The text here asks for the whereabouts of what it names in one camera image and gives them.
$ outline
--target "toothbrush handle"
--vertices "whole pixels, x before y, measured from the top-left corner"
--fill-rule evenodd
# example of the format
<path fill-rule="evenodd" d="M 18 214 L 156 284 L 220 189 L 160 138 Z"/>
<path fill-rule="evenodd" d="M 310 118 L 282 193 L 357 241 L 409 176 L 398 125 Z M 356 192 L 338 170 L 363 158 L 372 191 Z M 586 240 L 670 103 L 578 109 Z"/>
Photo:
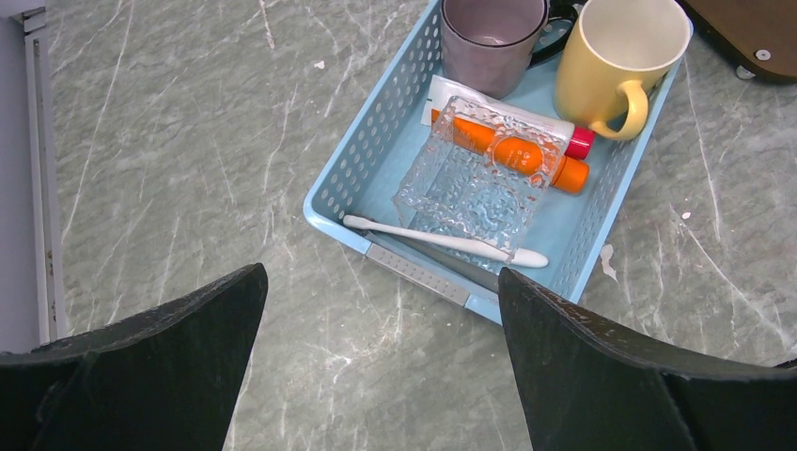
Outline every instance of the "toothbrush handle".
<path fill-rule="evenodd" d="M 392 225 L 385 225 L 373 223 L 371 228 L 385 233 L 392 233 L 402 237 L 412 238 L 438 244 L 440 246 L 454 249 L 457 251 L 467 252 L 481 257 L 490 258 L 497 261 L 506 261 L 508 254 L 495 249 L 486 242 L 478 240 L 470 240 L 460 237 L 448 237 L 446 235 L 438 235 L 436 233 L 420 232 L 407 228 L 394 227 Z M 525 266 L 527 268 L 543 268 L 548 265 L 548 258 L 544 255 L 530 251 L 528 249 L 518 249 L 515 252 L 515 257 L 510 262 L 513 265 Z"/>

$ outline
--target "floor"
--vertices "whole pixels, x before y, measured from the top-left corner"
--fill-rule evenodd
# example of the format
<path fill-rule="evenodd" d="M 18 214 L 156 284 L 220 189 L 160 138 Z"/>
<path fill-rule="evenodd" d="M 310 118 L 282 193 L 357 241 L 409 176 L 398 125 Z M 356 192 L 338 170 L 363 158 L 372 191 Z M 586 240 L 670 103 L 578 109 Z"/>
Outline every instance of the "floor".
<path fill-rule="evenodd" d="M 426 0 L 53 0 L 70 331 L 262 261 L 226 449 L 528 449 L 499 326 L 315 231 L 302 200 Z M 728 359 L 797 355 L 797 86 L 700 38 L 581 304 Z"/>

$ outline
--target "cup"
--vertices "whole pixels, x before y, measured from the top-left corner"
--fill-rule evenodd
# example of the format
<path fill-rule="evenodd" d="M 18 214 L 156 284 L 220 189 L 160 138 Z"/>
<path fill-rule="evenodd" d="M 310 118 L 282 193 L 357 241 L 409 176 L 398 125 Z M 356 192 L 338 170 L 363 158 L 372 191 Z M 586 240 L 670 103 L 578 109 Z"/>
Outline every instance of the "cup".
<path fill-rule="evenodd" d="M 574 3 L 580 2 L 549 8 L 547 0 L 443 0 L 445 76 L 495 99 L 506 97 L 526 69 L 562 51 L 570 30 L 532 54 L 548 22 L 575 23 Z"/>
<path fill-rule="evenodd" d="M 638 135 L 648 92 L 681 58 L 692 25 L 675 0 L 589 0 L 556 74 L 559 115 L 615 140 Z M 628 112 L 619 131 L 606 125 Z"/>

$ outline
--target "yellow mug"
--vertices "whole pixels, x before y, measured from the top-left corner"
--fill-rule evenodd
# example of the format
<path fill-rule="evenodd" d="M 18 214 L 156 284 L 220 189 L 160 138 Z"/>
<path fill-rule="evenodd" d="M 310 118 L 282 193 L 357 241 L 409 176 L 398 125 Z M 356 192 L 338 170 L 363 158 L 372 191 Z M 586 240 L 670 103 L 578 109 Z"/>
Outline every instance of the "yellow mug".
<path fill-rule="evenodd" d="M 691 37 L 675 0 L 587 1 L 556 74 L 556 111 L 603 137 L 633 139 L 648 119 L 648 92 Z M 606 125 L 626 111 L 619 131 Z"/>

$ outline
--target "white debris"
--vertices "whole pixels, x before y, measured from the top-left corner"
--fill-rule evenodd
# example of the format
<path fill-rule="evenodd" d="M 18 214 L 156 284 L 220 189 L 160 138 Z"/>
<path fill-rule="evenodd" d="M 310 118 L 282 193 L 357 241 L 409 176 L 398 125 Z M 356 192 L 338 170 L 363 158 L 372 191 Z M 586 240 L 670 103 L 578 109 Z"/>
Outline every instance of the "white debris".
<path fill-rule="evenodd" d="M 601 269 L 603 269 L 603 273 L 608 275 L 609 277 L 615 279 L 617 282 L 617 271 L 612 268 L 612 265 L 609 264 L 609 258 L 611 258 L 615 254 L 615 247 L 611 244 L 606 244 L 601 249 Z"/>

